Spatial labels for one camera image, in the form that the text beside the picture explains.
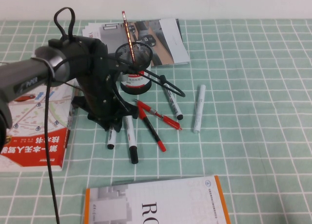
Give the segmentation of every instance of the green checkered tablecloth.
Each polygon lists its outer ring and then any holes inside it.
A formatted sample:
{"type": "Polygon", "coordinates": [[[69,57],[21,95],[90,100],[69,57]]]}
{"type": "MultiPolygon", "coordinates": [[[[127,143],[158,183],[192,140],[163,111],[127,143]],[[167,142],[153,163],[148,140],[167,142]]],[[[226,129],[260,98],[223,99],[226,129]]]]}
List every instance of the green checkered tablecloth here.
{"type": "MultiPolygon", "coordinates": [[[[78,21],[81,34],[89,21],[78,21]]],[[[75,114],[62,172],[55,172],[61,223],[79,224],[87,187],[120,181],[219,175],[233,224],[312,224],[312,20],[180,20],[191,63],[153,68],[185,93],[177,97],[183,131],[150,116],[162,153],[134,121],[139,164],[129,161],[125,131],[114,150],[107,133],[75,114]],[[195,100],[206,85],[202,128],[194,134],[195,100]]],[[[58,38],[51,21],[0,21],[0,61],[29,58],[58,38]]],[[[173,116],[154,84],[140,99],[173,116]]],[[[48,174],[0,173],[0,223],[55,223],[48,174]]]]}

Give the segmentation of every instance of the book cover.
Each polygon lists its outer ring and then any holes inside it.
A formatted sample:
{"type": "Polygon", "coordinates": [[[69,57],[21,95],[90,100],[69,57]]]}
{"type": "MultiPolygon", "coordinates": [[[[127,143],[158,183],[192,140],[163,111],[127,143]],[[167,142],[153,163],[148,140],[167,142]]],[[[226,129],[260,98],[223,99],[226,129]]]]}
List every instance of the book cover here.
{"type": "MultiPolygon", "coordinates": [[[[44,141],[46,86],[9,103],[13,127],[7,130],[6,143],[0,154],[0,171],[47,170],[44,141]]],[[[52,170],[62,170],[70,133],[72,87],[52,87],[49,99],[49,152],[52,170]]]]}
{"type": "Polygon", "coordinates": [[[86,190],[84,224],[230,224],[217,176],[86,190]]]}
{"type": "MultiPolygon", "coordinates": [[[[131,41],[147,44],[152,49],[152,66],[190,61],[177,19],[136,21],[128,24],[131,41]]],[[[120,45],[128,43],[123,23],[89,23],[82,30],[82,35],[100,39],[107,45],[111,55],[115,54],[120,45]]]]}

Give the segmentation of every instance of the white marker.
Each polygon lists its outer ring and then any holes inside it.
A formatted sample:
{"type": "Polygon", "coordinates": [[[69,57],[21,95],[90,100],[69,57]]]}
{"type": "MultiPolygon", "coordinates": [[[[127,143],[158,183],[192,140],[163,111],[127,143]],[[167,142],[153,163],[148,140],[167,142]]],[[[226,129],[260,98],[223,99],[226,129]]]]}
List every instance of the white marker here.
{"type": "Polygon", "coordinates": [[[108,149],[113,149],[115,147],[116,137],[117,137],[117,132],[115,131],[114,127],[111,126],[108,132],[108,141],[107,141],[108,149]]]}
{"type": "MultiPolygon", "coordinates": [[[[169,85],[166,84],[166,83],[163,83],[163,81],[166,79],[166,77],[164,75],[161,75],[160,76],[160,82],[166,86],[167,88],[169,88],[169,85]]],[[[177,102],[176,102],[176,99],[175,99],[175,96],[172,94],[172,92],[170,92],[168,89],[165,89],[166,91],[166,94],[169,98],[169,101],[170,101],[170,104],[171,104],[171,107],[175,113],[175,116],[178,120],[182,120],[183,119],[183,114],[180,110],[180,107],[177,105],[177,102]]]]}
{"type": "Polygon", "coordinates": [[[197,109],[196,109],[196,118],[195,118],[195,124],[194,124],[194,133],[200,132],[200,126],[201,126],[201,118],[203,115],[203,108],[204,108],[204,101],[205,101],[205,91],[206,86],[201,85],[197,100],[197,109]]]}
{"type": "Polygon", "coordinates": [[[126,129],[127,129],[127,138],[128,138],[128,144],[129,144],[131,163],[136,164],[138,163],[137,141],[135,137],[135,129],[133,127],[132,116],[125,116],[124,120],[126,124],[126,129]]]}

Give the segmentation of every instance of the red marker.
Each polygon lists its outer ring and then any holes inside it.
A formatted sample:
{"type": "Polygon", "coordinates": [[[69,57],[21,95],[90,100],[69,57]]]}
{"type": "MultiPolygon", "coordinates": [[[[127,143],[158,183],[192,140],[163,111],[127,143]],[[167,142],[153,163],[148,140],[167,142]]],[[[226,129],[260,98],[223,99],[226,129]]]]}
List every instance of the red marker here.
{"type": "Polygon", "coordinates": [[[142,107],[144,110],[146,110],[147,112],[149,112],[152,115],[156,115],[157,117],[159,117],[162,121],[164,121],[166,124],[168,124],[169,126],[177,129],[177,130],[182,130],[182,128],[180,127],[180,124],[174,120],[172,120],[171,118],[159,114],[156,110],[152,109],[151,107],[149,107],[148,105],[146,105],[145,103],[134,99],[134,101],[136,102],[136,104],[140,107],[142,107]]]}
{"type": "Polygon", "coordinates": [[[138,116],[140,117],[140,119],[143,120],[143,122],[145,123],[145,125],[147,126],[147,128],[150,130],[150,132],[152,133],[154,139],[156,140],[159,148],[161,151],[165,152],[166,148],[164,146],[164,144],[162,143],[161,139],[159,138],[159,136],[157,135],[155,129],[153,128],[151,122],[148,120],[144,110],[139,106],[138,107],[138,116]]]}

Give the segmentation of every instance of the label on holder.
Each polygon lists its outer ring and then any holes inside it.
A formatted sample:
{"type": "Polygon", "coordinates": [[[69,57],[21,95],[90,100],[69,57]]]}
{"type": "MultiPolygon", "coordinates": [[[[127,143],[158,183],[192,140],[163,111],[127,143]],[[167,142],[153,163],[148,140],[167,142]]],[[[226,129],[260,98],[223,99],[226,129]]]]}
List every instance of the label on holder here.
{"type": "MultiPolygon", "coordinates": [[[[150,77],[151,75],[144,72],[144,71],[141,71],[140,72],[141,74],[144,74],[148,77],[150,77]]],[[[123,85],[125,85],[126,87],[129,87],[129,88],[141,88],[143,87],[144,85],[146,85],[150,80],[145,78],[145,77],[142,77],[140,75],[128,75],[128,80],[127,81],[123,81],[121,82],[123,85]]]]}

